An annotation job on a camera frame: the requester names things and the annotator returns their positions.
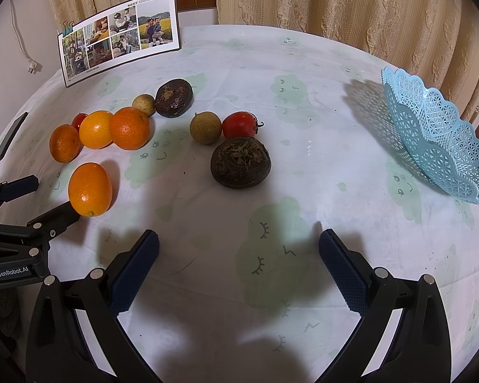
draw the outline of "black phone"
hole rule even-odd
[[[19,127],[21,126],[21,124],[23,124],[23,121],[25,120],[27,115],[28,115],[28,112],[25,112],[24,114],[22,114],[19,118],[17,118],[13,122],[13,124],[11,125],[9,130],[7,131],[7,134],[5,135],[5,138],[3,139],[2,143],[0,144],[0,161],[1,161],[2,158],[4,158],[5,153],[7,152],[7,149],[11,145],[11,142],[14,139],[14,136],[18,132]]]

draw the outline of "screw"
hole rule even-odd
[[[103,274],[104,274],[103,270],[99,267],[90,271],[90,277],[92,279],[99,279],[103,276]]]
[[[52,285],[55,282],[55,277],[53,275],[48,275],[46,278],[44,278],[44,284],[45,285]]]
[[[377,267],[374,270],[374,275],[376,275],[378,278],[385,279],[389,276],[389,271],[387,271],[384,267]]]
[[[430,274],[424,274],[424,281],[426,281],[429,285],[433,285],[435,283],[435,278],[433,278]]]

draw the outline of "dried fruit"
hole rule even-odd
[[[190,122],[190,134],[200,144],[213,144],[222,134],[222,122],[213,112],[195,114]]]
[[[264,145],[251,137],[229,138],[211,157],[211,174],[225,187],[248,188],[270,173],[271,160]]]
[[[154,98],[148,93],[138,95],[135,99],[133,99],[131,106],[136,109],[140,109],[147,116],[151,116],[154,112],[156,112],[156,108],[154,107]]]
[[[169,80],[156,93],[156,111],[165,118],[184,114],[194,98],[192,86],[183,79]]]

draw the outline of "white wall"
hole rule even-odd
[[[179,27],[205,26],[218,24],[217,8],[203,8],[202,10],[181,11],[178,13]]]
[[[13,0],[17,25],[28,55],[42,65],[28,73],[11,25],[9,0],[0,5],[0,134],[19,108],[60,69],[57,26],[48,0]]]

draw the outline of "power cord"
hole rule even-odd
[[[16,17],[14,15],[14,10],[13,10],[13,0],[9,0],[9,7],[11,8],[11,24],[13,25],[14,33],[16,34],[16,38],[18,39],[19,48],[21,50],[21,53],[23,53],[23,56],[25,57],[25,59],[27,59],[29,62],[28,72],[34,73],[37,68],[37,62],[33,60],[32,58],[30,58],[30,56],[27,54],[27,50],[24,48],[23,41],[20,37],[18,29],[16,28]]]

